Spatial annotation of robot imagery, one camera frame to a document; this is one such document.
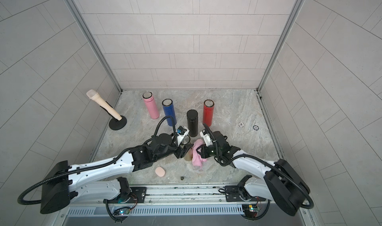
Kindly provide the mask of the pink cloth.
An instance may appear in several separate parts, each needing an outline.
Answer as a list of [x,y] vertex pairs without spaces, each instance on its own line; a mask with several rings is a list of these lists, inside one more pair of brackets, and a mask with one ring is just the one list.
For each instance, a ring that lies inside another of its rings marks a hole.
[[200,151],[198,148],[204,144],[204,141],[202,139],[198,139],[195,141],[193,145],[193,158],[192,158],[192,164],[193,166],[199,166],[202,168],[203,163],[206,162],[206,159],[203,159],[200,155]]

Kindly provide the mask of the gold thermos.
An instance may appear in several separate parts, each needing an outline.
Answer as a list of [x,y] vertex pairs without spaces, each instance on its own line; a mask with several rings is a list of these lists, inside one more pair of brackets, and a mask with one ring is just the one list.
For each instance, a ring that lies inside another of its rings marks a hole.
[[185,150],[185,155],[184,155],[184,160],[185,161],[191,161],[193,158],[193,148],[194,144],[191,143],[191,137],[186,136],[184,139],[184,150]]

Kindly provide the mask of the pink thermos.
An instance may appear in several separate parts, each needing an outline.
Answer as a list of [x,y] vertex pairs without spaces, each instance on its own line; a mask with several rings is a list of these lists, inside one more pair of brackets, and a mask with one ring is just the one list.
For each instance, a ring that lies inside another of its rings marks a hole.
[[152,92],[146,91],[142,94],[142,98],[148,110],[148,113],[152,119],[157,119],[160,117],[160,113],[157,108],[154,96]]

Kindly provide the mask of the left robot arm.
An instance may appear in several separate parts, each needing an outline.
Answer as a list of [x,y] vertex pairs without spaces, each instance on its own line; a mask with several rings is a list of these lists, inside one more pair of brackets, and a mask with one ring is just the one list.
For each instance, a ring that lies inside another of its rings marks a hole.
[[171,154],[184,157],[182,141],[188,134],[184,129],[162,133],[142,145],[123,150],[116,157],[93,163],[69,165],[66,160],[57,163],[46,176],[52,180],[42,186],[40,213],[50,214],[65,208],[80,196],[80,188],[89,183],[149,168]]

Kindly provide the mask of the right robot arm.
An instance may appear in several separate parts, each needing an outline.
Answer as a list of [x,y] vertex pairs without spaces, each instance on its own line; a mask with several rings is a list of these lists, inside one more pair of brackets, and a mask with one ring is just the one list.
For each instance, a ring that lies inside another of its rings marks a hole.
[[314,207],[308,185],[286,160],[272,162],[249,155],[231,146],[227,137],[219,131],[204,129],[200,136],[205,143],[197,149],[197,153],[203,159],[213,157],[221,166],[231,166],[251,174],[238,184],[239,194],[244,200],[248,197],[265,198],[275,202],[290,216],[294,216],[299,208]]

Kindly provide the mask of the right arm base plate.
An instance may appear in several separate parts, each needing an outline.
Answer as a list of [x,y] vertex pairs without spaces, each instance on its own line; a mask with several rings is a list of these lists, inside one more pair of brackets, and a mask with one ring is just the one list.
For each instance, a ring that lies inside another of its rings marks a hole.
[[238,186],[224,186],[220,188],[219,193],[223,194],[227,202],[264,202],[265,198],[250,196],[243,187]]

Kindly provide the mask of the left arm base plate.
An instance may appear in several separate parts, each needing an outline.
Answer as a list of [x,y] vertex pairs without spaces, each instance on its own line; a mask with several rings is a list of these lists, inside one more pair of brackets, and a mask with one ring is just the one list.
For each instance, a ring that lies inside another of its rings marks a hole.
[[121,193],[118,191],[117,196],[112,197],[108,200],[109,204],[133,204],[133,203],[144,203],[146,197],[147,188],[146,187],[131,187],[130,193]]

